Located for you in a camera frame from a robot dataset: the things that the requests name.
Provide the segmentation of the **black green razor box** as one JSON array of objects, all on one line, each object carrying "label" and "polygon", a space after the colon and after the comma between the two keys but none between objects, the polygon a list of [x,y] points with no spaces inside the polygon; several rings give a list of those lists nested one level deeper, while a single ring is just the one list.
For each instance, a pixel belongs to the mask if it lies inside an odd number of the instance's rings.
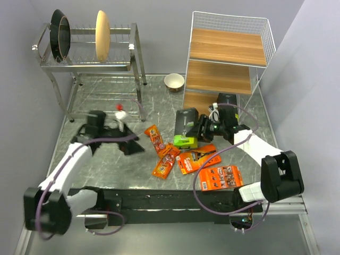
[{"label": "black green razor box", "polygon": [[198,147],[198,139],[196,137],[186,136],[197,120],[198,111],[194,107],[178,110],[176,112],[173,144],[179,148],[179,150],[188,150]]},{"label": "black green razor box", "polygon": [[219,108],[231,111],[233,110],[235,113],[237,112],[237,108],[232,105],[237,105],[237,97],[236,94],[230,93],[219,93],[217,97],[217,104]]}]

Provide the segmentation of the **orange razor bag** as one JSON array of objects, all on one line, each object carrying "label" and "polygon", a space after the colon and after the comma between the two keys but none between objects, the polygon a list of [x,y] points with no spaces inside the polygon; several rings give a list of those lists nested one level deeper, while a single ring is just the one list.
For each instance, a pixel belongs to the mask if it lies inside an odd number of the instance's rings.
[{"label": "orange razor bag", "polygon": [[166,179],[171,172],[176,157],[180,154],[180,150],[172,143],[168,143],[165,149],[160,152],[160,161],[152,171],[152,175],[158,178]]},{"label": "orange razor bag", "polygon": [[158,155],[159,158],[163,158],[166,154],[166,151],[170,147],[170,143],[164,143],[162,136],[156,127],[156,125],[152,125],[148,127],[145,131],[144,134],[147,135],[150,138],[150,141]]}]

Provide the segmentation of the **steel dish rack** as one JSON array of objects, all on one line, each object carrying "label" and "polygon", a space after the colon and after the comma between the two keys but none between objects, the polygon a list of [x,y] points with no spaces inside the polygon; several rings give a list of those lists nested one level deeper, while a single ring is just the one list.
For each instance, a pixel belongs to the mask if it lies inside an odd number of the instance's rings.
[{"label": "steel dish rack", "polygon": [[66,58],[54,58],[47,45],[40,55],[39,46],[52,26],[44,23],[32,45],[36,59],[52,82],[57,102],[66,119],[74,122],[89,111],[105,111],[114,119],[115,104],[127,103],[125,111],[132,118],[146,120],[142,108],[141,86],[147,84],[141,44],[136,23],[110,29],[110,49],[101,63],[96,56],[95,29],[71,29],[71,46]]}]

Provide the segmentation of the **white wire wooden shelf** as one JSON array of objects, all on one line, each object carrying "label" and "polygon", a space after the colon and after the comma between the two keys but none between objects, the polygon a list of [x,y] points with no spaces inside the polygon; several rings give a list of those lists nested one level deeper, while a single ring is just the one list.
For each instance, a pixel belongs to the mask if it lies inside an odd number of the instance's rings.
[{"label": "white wire wooden shelf", "polygon": [[182,107],[207,114],[219,93],[252,95],[275,52],[268,18],[194,11]]}]

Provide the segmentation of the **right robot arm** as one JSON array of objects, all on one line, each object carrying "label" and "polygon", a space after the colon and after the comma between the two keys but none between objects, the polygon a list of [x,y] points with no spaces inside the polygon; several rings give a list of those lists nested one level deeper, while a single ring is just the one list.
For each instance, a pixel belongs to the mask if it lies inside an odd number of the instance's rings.
[{"label": "right robot arm", "polygon": [[219,119],[212,121],[207,115],[200,115],[186,136],[196,137],[201,142],[211,142],[215,136],[227,140],[232,148],[239,148],[248,154],[260,167],[260,181],[244,185],[236,190],[232,199],[237,211],[245,211],[251,202],[267,200],[281,201],[304,192],[304,183],[297,155],[292,151],[282,151],[255,134],[255,129],[238,123],[235,116],[236,105],[214,103]]}]

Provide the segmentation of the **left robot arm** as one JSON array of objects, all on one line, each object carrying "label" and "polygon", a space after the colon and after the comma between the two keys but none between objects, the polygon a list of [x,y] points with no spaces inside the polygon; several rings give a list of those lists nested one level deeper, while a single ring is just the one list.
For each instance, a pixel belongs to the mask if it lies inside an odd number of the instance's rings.
[{"label": "left robot arm", "polygon": [[63,235],[71,221],[83,212],[108,214],[103,189],[85,186],[69,195],[74,178],[103,144],[115,143],[124,155],[144,152],[139,137],[125,122],[128,114],[120,109],[115,113],[116,127],[105,124],[106,113],[92,110],[86,122],[77,130],[68,149],[56,168],[36,188],[24,193],[24,222],[28,230],[36,231],[47,241]]}]

